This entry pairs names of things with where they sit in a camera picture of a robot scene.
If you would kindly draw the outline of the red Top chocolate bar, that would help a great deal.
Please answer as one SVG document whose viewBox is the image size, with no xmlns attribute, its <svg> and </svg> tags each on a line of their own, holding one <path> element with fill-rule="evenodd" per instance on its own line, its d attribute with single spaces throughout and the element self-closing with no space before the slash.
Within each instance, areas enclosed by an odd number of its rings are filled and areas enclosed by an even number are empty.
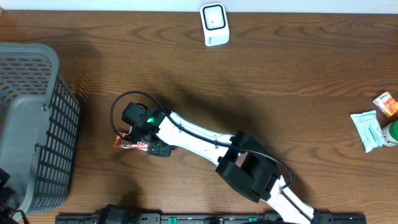
<svg viewBox="0 0 398 224">
<path fill-rule="evenodd" d="M 122 148 L 122 149 L 138 149 L 142 151 L 147 151 L 148 145 L 143 142 L 132 143 L 126 140 L 123 140 L 119 135 L 116 136 L 113 147 Z"/>
</svg>

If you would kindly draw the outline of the teal wet wipes pack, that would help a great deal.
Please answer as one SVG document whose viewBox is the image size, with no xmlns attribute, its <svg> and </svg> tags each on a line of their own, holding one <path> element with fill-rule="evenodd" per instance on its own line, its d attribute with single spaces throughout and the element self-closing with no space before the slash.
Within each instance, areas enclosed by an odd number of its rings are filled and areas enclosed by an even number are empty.
<svg viewBox="0 0 398 224">
<path fill-rule="evenodd" d="M 356 126 L 366 153 L 383 145 L 384 138 L 375 110 L 360 114 L 351 114 L 350 117 Z"/>
</svg>

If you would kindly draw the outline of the orange Kleenex tissue pack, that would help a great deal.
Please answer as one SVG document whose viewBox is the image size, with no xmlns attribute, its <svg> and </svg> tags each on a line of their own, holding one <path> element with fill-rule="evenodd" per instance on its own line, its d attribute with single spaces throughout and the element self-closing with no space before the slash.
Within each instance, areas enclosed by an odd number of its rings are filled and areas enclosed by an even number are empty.
<svg viewBox="0 0 398 224">
<path fill-rule="evenodd" d="M 391 94 L 388 91 L 383 92 L 375 99 L 373 99 L 373 103 L 388 118 L 397 113 L 397 101 L 391 96 Z"/>
</svg>

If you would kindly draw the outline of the green lid jar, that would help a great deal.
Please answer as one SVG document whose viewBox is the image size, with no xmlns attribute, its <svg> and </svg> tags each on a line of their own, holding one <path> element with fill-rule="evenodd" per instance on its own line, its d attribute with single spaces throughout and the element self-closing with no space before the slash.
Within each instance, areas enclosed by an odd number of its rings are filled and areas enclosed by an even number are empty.
<svg viewBox="0 0 398 224">
<path fill-rule="evenodd" d="M 398 145 L 397 128 L 398 128 L 398 121 L 390 123 L 382 128 L 382 135 L 384 138 L 383 145 L 387 147 L 393 147 Z"/>
</svg>

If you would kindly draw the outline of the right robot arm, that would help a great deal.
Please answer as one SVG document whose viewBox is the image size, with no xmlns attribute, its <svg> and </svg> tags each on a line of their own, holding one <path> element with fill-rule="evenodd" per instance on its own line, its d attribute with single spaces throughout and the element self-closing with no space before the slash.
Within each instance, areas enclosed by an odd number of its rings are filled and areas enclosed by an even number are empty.
<svg viewBox="0 0 398 224">
<path fill-rule="evenodd" d="M 250 134 L 216 133 L 161 107 L 153 110 L 130 103 L 121 119 L 130 125 L 129 141 L 148 145 L 152 155 L 168 157 L 182 147 L 216 166 L 216 173 L 238 194 L 253 202 L 264 201 L 287 223 L 318 223 L 317 211 L 291 190 L 276 159 Z"/>
</svg>

